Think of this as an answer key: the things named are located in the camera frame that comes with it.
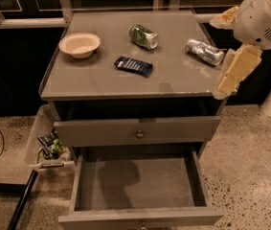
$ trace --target soda can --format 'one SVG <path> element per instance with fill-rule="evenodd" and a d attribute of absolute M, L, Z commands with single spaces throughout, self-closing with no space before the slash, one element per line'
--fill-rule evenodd
<path fill-rule="evenodd" d="M 220 64 L 225 55 L 224 52 L 218 48 L 203 41 L 192 38 L 187 41 L 185 51 L 198 55 L 204 61 L 214 66 Z"/>
<path fill-rule="evenodd" d="M 146 49 L 152 50 L 158 45 L 158 34 L 142 25 L 131 26 L 128 35 L 134 43 Z"/>

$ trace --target drawer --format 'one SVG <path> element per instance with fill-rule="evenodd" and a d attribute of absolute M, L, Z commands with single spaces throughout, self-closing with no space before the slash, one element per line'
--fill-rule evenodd
<path fill-rule="evenodd" d="M 211 208 L 195 150 L 188 145 L 85 148 L 64 229 L 210 225 Z"/>
<path fill-rule="evenodd" d="M 205 142 L 212 139 L 220 117 L 176 117 L 55 122 L 66 146 Z"/>
<path fill-rule="evenodd" d="M 47 136 L 51 133 L 54 125 L 54 119 L 51 115 L 50 107 L 46 104 L 42 105 L 35 117 L 30 136 L 26 145 L 25 164 L 35 171 L 43 175 L 51 175 L 53 173 L 74 173 L 75 162 L 73 160 L 43 160 L 37 162 L 37 156 L 41 144 L 38 141 L 38 136 Z"/>

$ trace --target green can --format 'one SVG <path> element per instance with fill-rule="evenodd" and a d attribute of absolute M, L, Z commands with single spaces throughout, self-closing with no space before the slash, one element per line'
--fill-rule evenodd
<path fill-rule="evenodd" d="M 131 26 L 128 35 L 134 43 L 146 49 L 152 50 L 158 45 L 158 34 L 142 25 Z"/>

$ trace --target speckled floor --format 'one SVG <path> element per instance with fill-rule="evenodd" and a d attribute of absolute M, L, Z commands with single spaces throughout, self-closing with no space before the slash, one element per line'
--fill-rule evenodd
<path fill-rule="evenodd" d="M 213 226 L 177 229 L 271 229 L 271 117 L 256 105 L 226 106 L 221 116 L 200 164 L 210 201 L 224 217 Z M 33 121 L 34 117 L 0 118 L 6 139 L 1 183 L 26 183 L 29 178 L 23 161 Z M 57 217 L 68 213 L 72 184 L 68 173 L 38 176 L 17 229 L 62 229 Z M 0 194 L 0 230 L 7 229 L 18 198 Z"/>

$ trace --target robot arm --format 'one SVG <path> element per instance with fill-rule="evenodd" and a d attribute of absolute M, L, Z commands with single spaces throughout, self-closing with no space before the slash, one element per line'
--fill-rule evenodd
<path fill-rule="evenodd" d="M 244 0 L 215 17 L 210 24 L 218 29 L 231 29 L 242 46 L 228 52 L 223 61 L 223 74 L 217 82 L 215 98 L 223 99 L 234 92 L 260 64 L 262 50 L 271 49 L 271 0 Z"/>

